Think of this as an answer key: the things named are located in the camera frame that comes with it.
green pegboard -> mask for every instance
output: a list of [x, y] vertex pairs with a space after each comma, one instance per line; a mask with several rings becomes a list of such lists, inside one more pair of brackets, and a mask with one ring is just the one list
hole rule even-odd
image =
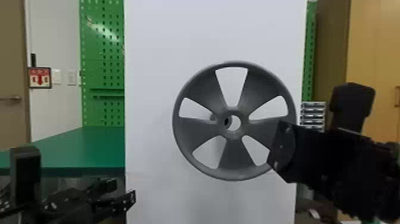
[[305, 33], [304, 72], [302, 100], [313, 100], [314, 53], [315, 53], [315, 15], [316, 2], [307, 2], [307, 25]]
[[80, 0], [84, 126], [124, 126], [122, 0]]

wall outlet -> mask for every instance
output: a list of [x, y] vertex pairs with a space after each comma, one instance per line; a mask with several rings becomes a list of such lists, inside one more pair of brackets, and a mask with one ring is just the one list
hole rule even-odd
[[53, 85], [61, 85], [63, 83], [61, 69], [51, 69], [51, 76], [51, 82]]
[[69, 70], [68, 71], [68, 86], [76, 86], [76, 84], [77, 84], [76, 70]]

gray plastic wheel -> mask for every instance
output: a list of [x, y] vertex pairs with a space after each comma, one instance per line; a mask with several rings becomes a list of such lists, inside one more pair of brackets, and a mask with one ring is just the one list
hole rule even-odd
[[[215, 74], [216, 70], [226, 67], [248, 69], [236, 107], [227, 106]], [[253, 111], [277, 96], [285, 99], [288, 111], [286, 116], [249, 120], [249, 115]], [[185, 98], [209, 109], [216, 119], [180, 117], [180, 107]], [[241, 126], [238, 130], [226, 129], [225, 120], [231, 116], [240, 118]], [[199, 71], [185, 84], [175, 102], [172, 125], [178, 147], [191, 165], [217, 179], [244, 181], [266, 173], [271, 170], [271, 167], [266, 161], [260, 166], [255, 165], [242, 142], [243, 136], [248, 135], [265, 147], [271, 148], [279, 120], [296, 123], [295, 105], [283, 82], [272, 72], [256, 64], [229, 61]], [[193, 156], [193, 152], [209, 139], [219, 135], [226, 138], [226, 145], [218, 168], [213, 169], [198, 161]]]

light switch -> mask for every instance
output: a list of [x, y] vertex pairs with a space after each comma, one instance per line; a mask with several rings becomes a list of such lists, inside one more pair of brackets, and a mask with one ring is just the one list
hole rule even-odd
[[76, 77], [77, 77], [77, 80], [78, 80], [78, 85], [82, 85], [82, 78], [80, 76], [80, 70], [78, 70], [78, 72], [76, 73]]
[[51, 82], [53, 85], [61, 85], [63, 83], [61, 69], [51, 69]]
[[68, 71], [68, 86], [76, 86], [77, 83], [76, 70]]

black equipment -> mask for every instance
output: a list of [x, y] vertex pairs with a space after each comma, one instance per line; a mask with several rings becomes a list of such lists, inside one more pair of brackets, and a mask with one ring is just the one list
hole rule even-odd
[[399, 145], [374, 142], [359, 133], [374, 90], [348, 83], [335, 88], [332, 98], [331, 129], [322, 133], [280, 121], [267, 163], [287, 183], [306, 184], [350, 216], [396, 220]]
[[23, 223], [91, 224], [125, 214], [136, 202], [135, 191], [101, 198], [117, 181], [98, 181], [86, 190], [69, 188], [40, 201], [40, 153], [36, 147], [11, 149], [11, 183], [0, 191], [0, 219], [22, 212]]

